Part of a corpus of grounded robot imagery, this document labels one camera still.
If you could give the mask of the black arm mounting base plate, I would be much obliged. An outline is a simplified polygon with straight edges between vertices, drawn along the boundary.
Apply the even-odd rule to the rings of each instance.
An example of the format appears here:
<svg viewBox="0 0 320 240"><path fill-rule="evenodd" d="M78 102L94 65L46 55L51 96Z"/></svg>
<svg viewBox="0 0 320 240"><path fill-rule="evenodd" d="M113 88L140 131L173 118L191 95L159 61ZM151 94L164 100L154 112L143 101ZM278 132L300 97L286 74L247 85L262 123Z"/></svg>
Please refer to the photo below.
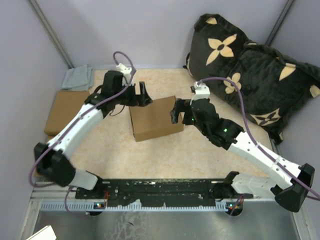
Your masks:
<svg viewBox="0 0 320 240"><path fill-rule="evenodd" d="M77 200L107 202L108 207L214 207L216 201L237 199L239 193L223 179L103 179L92 190L77 188Z"/></svg>

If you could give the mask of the brown cardboard box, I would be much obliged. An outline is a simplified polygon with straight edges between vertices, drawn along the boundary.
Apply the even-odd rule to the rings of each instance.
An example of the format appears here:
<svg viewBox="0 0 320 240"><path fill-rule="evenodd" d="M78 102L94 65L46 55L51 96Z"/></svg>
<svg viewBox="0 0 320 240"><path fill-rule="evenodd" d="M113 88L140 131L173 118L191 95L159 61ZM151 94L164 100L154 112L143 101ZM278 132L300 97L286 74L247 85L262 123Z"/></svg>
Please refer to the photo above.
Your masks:
<svg viewBox="0 0 320 240"><path fill-rule="evenodd" d="M181 122L172 123L170 115L175 102L176 97L173 95L155 99L144 107L130 106L129 113L135 141L142 142L182 132L184 125Z"/></svg>

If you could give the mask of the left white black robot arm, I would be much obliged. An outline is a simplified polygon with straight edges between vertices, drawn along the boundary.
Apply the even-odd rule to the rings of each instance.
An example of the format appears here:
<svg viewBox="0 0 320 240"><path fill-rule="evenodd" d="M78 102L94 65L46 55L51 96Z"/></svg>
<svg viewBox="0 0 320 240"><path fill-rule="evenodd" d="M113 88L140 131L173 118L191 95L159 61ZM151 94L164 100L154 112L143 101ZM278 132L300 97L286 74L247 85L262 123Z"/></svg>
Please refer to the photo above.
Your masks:
<svg viewBox="0 0 320 240"><path fill-rule="evenodd" d="M34 169L38 174L60 187L85 189L94 199L103 195L102 179L75 168L70 158L85 136L117 105L145 107L152 103L144 82L139 82L140 93L136 93L135 73L133 67L109 70L103 84L87 97L67 126L47 143L39 142L34 147Z"/></svg>

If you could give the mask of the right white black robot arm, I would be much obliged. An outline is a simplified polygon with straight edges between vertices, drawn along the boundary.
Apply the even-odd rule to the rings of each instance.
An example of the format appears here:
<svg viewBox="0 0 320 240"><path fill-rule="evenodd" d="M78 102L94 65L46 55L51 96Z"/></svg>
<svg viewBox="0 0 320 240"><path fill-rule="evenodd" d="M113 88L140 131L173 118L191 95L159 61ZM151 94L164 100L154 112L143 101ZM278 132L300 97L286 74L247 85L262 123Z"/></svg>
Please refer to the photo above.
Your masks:
<svg viewBox="0 0 320 240"><path fill-rule="evenodd" d="M231 180L223 185L226 197L251 194L274 198L284 209L299 212L311 191L315 174L313 166L308 163L298 165L253 141L240 125L220 118L209 99L178 98L170 112L172 123L178 123L180 113L184 114L184 125L195 126L213 145L242 157L267 175L233 173Z"/></svg>

